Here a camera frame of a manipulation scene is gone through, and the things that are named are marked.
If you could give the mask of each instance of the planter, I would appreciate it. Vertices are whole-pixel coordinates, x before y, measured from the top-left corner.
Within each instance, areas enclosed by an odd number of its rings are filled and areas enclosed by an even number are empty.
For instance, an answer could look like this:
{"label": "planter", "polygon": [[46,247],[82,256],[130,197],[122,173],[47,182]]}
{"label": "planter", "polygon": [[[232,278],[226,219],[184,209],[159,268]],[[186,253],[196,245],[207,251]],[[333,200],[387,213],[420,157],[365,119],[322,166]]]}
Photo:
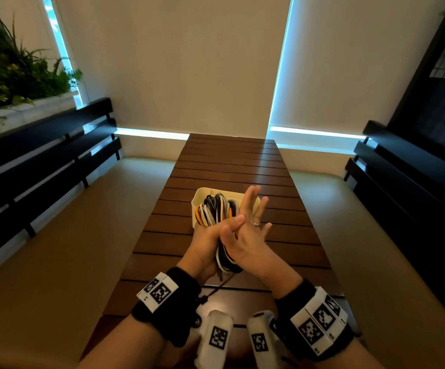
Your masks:
{"label": "planter", "polygon": [[1,119],[3,124],[0,126],[0,133],[75,108],[76,94],[78,92],[69,92],[61,96],[34,100],[34,105],[25,103],[0,109],[0,117],[6,117]]}

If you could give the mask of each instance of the bundled cable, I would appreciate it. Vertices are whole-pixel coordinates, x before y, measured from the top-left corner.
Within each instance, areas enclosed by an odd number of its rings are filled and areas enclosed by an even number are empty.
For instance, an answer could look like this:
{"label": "bundled cable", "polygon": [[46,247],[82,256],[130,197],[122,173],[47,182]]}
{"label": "bundled cable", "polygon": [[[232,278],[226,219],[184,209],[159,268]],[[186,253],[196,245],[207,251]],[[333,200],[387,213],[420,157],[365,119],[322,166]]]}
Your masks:
{"label": "bundled cable", "polygon": [[[239,211],[238,202],[232,199],[228,200],[224,194],[218,193],[214,196],[208,195],[203,204],[195,208],[195,218],[200,225],[208,227],[229,217],[238,216]],[[219,269],[225,273],[240,273],[243,271],[220,240],[215,252],[215,260]]]}

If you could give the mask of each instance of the white marker tag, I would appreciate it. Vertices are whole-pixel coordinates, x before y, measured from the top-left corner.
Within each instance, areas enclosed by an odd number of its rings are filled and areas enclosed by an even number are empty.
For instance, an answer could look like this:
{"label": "white marker tag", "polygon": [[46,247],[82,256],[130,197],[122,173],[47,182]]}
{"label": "white marker tag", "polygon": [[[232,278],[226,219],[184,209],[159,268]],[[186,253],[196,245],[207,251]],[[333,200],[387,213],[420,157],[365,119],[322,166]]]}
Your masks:
{"label": "white marker tag", "polygon": [[149,311],[154,313],[176,289],[178,289],[178,285],[169,276],[159,273],[137,294],[137,298],[147,306]]}
{"label": "white marker tag", "polygon": [[328,337],[332,341],[335,341],[339,334],[342,333],[342,330],[344,330],[345,321],[342,322],[343,319],[334,313],[334,311],[329,307],[329,304],[331,304],[340,315],[341,308],[321,287],[318,287],[315,296],[312,297],[308,303],[306,303],[305,309],[311,316],[313,316],[315,322],[318,323],[320,328],[328,335]]}
{"label": "white marker tag", "polygon": [[306,343],[308,343],[317,356],[320,356],[333,344],[327,334],[306,309],[302,308],[295,314],[291,318],[291,322],[296,329],[298,329]]}

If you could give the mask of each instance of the wooden table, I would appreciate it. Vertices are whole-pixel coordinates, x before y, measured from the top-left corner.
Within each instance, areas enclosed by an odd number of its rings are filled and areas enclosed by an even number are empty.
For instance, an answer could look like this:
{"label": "wooden table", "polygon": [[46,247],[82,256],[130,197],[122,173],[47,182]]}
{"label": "wooden table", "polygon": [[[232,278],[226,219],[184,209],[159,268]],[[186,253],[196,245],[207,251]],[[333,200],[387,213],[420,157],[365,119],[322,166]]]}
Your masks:
{"label": "wooden table", "polygon": [[[130,313],[136,294],[159,272],[176,266],[193,234],[191,200],[199,187],[244,193],[250,185],[261,185],[261,196],[270,198],[262,222],[273,223],[267,243],[275,253],[304,278],[322,286],[350,313],[341,286],[313,228],[298,190],[273,140],[191,134],[161,192],[144,231],[135,245],[120,281],[84,354],[88,353]],[[202,289],[208,294],[219,285],[217,276]],[[254,367],[246,322],[256,311],[276,312],[267,287],[249,273],[237,274],[207,304],[201,315],[221,310],[234,317],[227,367]],[[353,329],[359,330],[353,319]],[[187,345],[168,344],[159,367],[173,367],[188,352],[196,351],[197,335]]]}

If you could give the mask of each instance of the black and white square marker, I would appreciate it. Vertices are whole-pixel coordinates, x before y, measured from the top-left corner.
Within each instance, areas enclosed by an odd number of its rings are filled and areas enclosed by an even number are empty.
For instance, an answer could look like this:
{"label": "black and white square marker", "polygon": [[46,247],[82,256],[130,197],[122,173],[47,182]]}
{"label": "black and white square marker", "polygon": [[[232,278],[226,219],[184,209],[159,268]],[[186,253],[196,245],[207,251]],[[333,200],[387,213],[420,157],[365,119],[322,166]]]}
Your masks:
{"label": "black and white square marker", "polygon": [[311,346],[324,336],[318,325],[311,318],[306,320],[298,330]]}
{"label": "black and white square marker", "polygon": [[162,301],[169,296],[171,290],[168,289],[168,286],[164,285],[161,282],[159,285],[155,287],[155,289],[151,292],[152,298],[158,303],[161,304]]}
{"label": "black and white square marker", "polygon": [[330,295],[327,295],[327,296],[325,297],[325,304],[327,304],[327,305],[330,307],[330,309],[333,310],[334,313],[335,313],[337,316],[340,316],[341,308],[340,308],[340,306],[335,302],[335,300],[333,300],[333,299],[330,297]]}
{"label": "black and white square marker", "polygon": [[330,313],[330,310],[324,304],[317,308],[313,313],[313,317],[325,331],[327,331],[336,320],[335,316]]}
{"label": "black and white square marker", "polygon": [[159,283],[158,279],[153,279],[147,286],[144,287],[144,290],[146,292],[149,292],[152,290],[152,288]]}
{"label": "black and white square marker", "polygon": [[255,346],[256,352],[263,352],[269,350],[267,341],[265,340],[265,335],[263,333],[252,334],[251,340],[253,341],[253,346]]}
{"label": "black and white square marker", "polygon": [[227,330],[214,326],[209,344],[223,350],[226,347]]}

